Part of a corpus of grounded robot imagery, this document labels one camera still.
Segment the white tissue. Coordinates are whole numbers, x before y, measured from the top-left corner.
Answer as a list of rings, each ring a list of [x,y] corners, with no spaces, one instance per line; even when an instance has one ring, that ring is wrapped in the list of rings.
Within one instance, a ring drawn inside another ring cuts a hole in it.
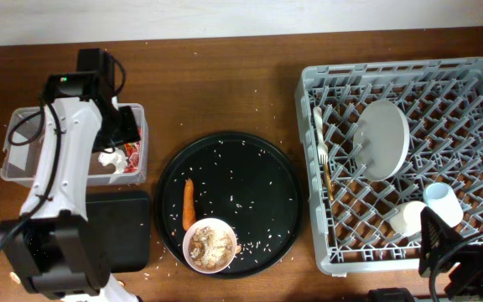
[[[123,174],[128,166],[127,156],[119,148],[109,148],[100,152],[98,161],[104,167],[113,165],[115,167],[114,174]]]

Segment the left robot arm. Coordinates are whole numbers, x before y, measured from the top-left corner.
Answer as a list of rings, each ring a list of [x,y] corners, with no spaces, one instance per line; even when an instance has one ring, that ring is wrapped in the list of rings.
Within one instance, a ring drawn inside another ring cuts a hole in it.
[[[91,155],[139,141],[132,109],[115,83],[122,64],[103,49],[81,49],[74,72],[48,77],[39,97],[44,138],[34,182],[19,217],[0,223],[5,254],[31,294],[63,301],[138,301],[112,275],[88,222]]]

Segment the red snack wrapper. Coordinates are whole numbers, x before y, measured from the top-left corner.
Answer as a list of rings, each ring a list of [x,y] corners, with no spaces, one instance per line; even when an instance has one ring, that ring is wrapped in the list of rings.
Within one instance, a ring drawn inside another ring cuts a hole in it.
[[[124,144],[125,153],[127,156],[127,166],[124,169],[125,173],[136,172],[140,160],[141,142],[137,141],[134,143]]]

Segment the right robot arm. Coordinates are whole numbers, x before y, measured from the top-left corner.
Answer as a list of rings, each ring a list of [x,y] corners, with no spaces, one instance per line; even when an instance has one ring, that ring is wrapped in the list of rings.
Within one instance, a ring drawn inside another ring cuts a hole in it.
[[[428,279],[430,299],[441,273],[449,274],[444,288],[449,301],[483,301],[483,231],[462,237],[429,208],[421,211],[421,250],[418,273]]]

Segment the blue plastic cup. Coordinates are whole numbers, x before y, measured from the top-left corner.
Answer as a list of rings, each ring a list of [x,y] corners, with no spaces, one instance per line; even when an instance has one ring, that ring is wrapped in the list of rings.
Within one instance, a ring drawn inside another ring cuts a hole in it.
[[[450,227],[458,226],[464,217],[458,197],[448,184],[434,182],[426,186],[423,202]]]

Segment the white plastic fork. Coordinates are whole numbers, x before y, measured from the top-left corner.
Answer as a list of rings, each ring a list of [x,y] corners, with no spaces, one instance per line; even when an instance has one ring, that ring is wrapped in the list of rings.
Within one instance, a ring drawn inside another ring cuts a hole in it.
[[[323,116],[322,116],[322,111],[320,107],[316,106],[313,108],[313,118],[314,118],[315,130],[316,130],[319,164],[326,165],[328,163],[329,155],[328,155],[328,147],[325,144],[324,135],[323,135]]]

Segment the grey round plate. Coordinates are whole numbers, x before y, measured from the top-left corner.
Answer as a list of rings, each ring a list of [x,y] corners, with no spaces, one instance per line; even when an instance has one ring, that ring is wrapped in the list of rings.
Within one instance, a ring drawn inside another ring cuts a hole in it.
[[[394,176],[408,154],[410,130],[403,111],[392,102],[378,100],[368,105],[358,119],[353,145],[361,146],[354,156],[362,175],[370,181]]]

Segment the white plastic cup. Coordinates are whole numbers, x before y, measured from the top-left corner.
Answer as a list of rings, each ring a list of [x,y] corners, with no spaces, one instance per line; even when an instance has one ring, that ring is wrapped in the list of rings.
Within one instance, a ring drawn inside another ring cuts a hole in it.
[[[421,231],[421,212],[426,207],[422,201],[409,201],[395,207],[396,214],[389,219],[392,229],[405,237]]]

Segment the wooden chopstick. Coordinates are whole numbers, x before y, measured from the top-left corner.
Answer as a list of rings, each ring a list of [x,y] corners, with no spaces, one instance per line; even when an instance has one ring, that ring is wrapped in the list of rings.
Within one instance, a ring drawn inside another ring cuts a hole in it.
[[[326,184],[326,188],[327,188],[327,191],[328,191],[328,197],[329,197],[329,201],[332,202],[332,201],[335,200],[335,198],[334,198],[334,183],[333,183],[331,176],[330,176],[330,168],[329,168],[328,164],[324,164],[324,170],[325,170],[325,184]]]

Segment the white bowl with food scraps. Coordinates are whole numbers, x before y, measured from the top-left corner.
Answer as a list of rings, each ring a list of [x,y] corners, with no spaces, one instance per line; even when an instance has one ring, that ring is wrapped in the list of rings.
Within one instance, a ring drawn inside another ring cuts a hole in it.
[[[234,230],[224,221],[205,218],[184,235],[182,251],[187,264],[199,273],[213,274],[226,269],[237,254]]]

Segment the orange carrot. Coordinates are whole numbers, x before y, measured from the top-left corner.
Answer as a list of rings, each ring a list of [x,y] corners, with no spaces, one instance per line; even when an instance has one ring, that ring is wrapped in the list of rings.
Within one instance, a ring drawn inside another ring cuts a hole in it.
[[[196,223],[194,183],[192,179],[187,179],[184,185],[184,200],[182,210],[182,225],[188,231]]]

